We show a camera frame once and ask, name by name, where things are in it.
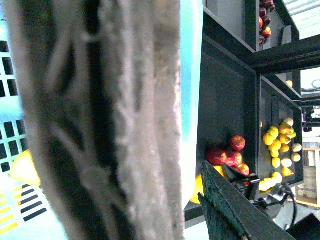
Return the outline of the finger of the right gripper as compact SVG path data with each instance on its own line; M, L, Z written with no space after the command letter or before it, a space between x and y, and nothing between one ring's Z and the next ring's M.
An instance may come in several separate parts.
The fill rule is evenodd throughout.
M224 174L224 178L228 180L231 184L238 181L243 181L248 178L246 175L242 174L238 170L234 169L233 167L225 163L221 167Z

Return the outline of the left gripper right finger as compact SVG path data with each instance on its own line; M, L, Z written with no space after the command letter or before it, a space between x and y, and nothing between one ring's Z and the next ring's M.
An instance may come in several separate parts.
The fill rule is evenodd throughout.
M211 240L293 240L258 210L206 160L198 193Z

